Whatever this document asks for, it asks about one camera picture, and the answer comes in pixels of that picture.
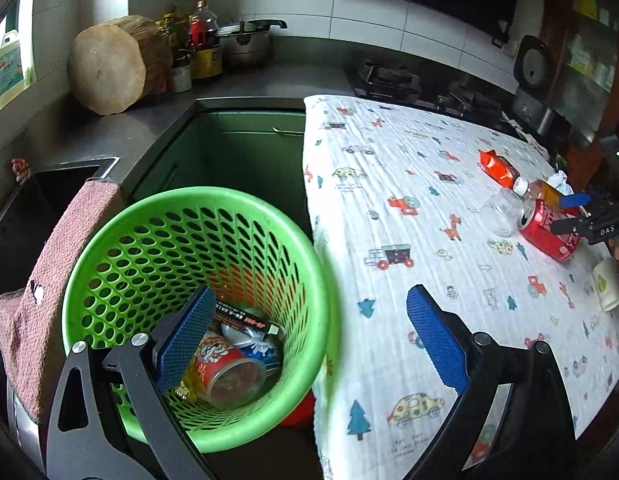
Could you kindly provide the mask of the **silver white wrapper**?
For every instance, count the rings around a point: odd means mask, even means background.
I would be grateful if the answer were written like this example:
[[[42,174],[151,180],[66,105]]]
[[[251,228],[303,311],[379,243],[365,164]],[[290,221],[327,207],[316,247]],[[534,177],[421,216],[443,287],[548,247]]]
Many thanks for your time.
[[[547,183],[563,196],[574,193],[573,188],[567,182],[567,174],[563,170],[557,171],[547,179]]]

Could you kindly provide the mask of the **red soda can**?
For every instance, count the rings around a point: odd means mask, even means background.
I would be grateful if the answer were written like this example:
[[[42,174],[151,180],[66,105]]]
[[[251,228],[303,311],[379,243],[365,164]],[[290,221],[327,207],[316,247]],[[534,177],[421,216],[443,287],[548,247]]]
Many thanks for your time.
[[[553,234],[550,227],[556,220],[566,218],[565,214],[555,211],[542,200],[525,200],[518,229],[529,243],[545,255],[564,262],[575,253],[579,236],[575,233]]]

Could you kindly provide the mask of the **gold red tea bottle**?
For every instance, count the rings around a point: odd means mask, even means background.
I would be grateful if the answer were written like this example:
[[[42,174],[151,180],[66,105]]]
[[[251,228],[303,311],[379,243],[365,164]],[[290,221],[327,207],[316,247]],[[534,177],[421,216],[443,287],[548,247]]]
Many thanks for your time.
[[[560,200],[563,195],[549,183],[541,179],[527,181],[523,177],[518,177],[512,184],[512,192],[523,200],[542,200],[553,209],[562,209]]]

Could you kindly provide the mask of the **white paper cup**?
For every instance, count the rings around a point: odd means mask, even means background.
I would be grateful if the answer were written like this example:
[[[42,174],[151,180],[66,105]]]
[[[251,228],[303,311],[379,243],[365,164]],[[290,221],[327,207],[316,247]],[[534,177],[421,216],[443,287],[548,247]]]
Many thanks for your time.
[[[604,258],[593,269],[595,289],[603,312],[609,312],[619,306],[619,268],[617,261]]]

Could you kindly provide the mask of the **orange Ovaltine snack packet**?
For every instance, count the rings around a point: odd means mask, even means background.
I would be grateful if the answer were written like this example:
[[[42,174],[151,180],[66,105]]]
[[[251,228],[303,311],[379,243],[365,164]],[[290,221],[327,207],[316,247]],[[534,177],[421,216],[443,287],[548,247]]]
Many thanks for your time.
[[[479,164],[485,174],[509,190],[512,190],[515,181],[520,177],[518,170],[494,150],[479,151]]]

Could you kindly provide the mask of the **red instant noodle cup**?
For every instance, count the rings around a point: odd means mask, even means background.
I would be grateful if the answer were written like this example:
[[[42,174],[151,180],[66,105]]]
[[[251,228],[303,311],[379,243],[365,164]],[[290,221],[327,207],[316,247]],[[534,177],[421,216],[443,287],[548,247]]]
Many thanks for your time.
[[[213,330],[202,337],[184,373],[183,385],[218,410],[252,402],[265,385],[266,368]]]

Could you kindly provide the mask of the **blue white drink can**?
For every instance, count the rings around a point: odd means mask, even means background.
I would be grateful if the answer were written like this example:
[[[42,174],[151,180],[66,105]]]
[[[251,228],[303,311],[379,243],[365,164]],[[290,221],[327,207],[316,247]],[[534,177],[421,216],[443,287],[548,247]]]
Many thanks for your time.
[[[226,324],[221,324],[222,336],[248,358],[265,365],[268,374],[280,372],[283,362],[282,343],[275,336],[258,339]]]

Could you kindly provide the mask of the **black rice cooker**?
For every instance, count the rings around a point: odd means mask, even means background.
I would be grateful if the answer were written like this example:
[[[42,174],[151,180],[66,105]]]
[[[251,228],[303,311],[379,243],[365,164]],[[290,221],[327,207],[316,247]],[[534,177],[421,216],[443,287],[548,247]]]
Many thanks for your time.
[[[519,84],[513,113],[539,136],[548,136],[560,122],[560,114],[547,103],[556,65],[550,50],[540,39],[532,35],[521,39],[513,75]]]

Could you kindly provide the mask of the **green plastic basket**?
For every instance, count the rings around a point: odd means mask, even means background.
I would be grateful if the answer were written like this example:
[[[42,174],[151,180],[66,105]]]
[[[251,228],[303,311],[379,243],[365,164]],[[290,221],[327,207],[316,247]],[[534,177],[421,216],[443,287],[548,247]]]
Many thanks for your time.
[[[201,286],[228,304],[253,307],[285,331],[279,380],[234,410],[167,403],[199,451],[251,442],[304,399],[325,358],[329,297],[323,267],[304,232],[283,212],[229,188],[190,186],[124,209],[90,240],[62,307],[65,348],[119,346],[181,309]]]

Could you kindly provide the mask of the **patterned white tablecloth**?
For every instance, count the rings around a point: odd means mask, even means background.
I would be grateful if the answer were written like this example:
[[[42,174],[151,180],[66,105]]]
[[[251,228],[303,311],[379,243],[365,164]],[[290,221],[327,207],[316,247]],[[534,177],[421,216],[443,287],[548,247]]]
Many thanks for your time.
[[[482,221],[498,191],[479,155],[531,179],[551,174],[535,148],[460,119],[352,96],[308,96],[303,167],[309,217],[333,297],[315,435],[328,479],[399,479],[451,411],[406,312],[425,286],[470,330],[505,346],[550,344],[583,432],[619,381],[619,309],[600,307],[603,245],[566,262]]]

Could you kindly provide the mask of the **wooden shelf cabinet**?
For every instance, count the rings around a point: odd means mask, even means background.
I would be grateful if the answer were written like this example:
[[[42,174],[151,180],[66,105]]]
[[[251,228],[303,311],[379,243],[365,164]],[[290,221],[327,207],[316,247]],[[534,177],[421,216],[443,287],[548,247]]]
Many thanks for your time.
[[[570,125],[558,152],[580,191],[602,170],[602,135],[619,126],[619,4],[545,0],[541,40],[556,62],[547,103]]]

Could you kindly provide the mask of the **green cabinet drawer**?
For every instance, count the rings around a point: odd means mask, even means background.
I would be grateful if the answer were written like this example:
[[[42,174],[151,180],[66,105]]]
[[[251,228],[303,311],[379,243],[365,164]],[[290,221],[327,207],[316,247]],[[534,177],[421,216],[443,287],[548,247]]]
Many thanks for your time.
[[[129,200],[186,186],[232,188],[265,200],[311,235],[304,129],[299,110],[204,112],[160,151]]]

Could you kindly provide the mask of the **detergent bottle on windowsill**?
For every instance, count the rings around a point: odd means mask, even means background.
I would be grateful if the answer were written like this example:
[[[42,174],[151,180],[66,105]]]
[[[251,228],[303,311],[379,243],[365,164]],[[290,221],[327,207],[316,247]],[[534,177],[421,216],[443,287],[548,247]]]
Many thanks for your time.
[[[29,85],[30,69],[23,67],[20,36],[10,30],[0,42],[0,110]]]

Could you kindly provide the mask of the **steel pressure cooker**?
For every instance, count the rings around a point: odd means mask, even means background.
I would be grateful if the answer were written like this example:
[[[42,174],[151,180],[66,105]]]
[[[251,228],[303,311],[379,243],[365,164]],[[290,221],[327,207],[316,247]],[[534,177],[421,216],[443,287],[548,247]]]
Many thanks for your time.
[[[288,28],[283,20],[241,20],[218,29],[224,62],[230,66],[252,66],[267,60],[271,50],[270,29]]]

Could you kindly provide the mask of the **oil bottle with yellow label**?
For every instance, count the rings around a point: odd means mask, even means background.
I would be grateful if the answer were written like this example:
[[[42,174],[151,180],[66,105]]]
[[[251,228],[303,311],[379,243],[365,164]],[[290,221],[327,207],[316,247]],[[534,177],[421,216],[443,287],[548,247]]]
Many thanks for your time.
[[[222,72],[222,54],[216,14],[198,0],[190,18],[191,77],[210,79]]]

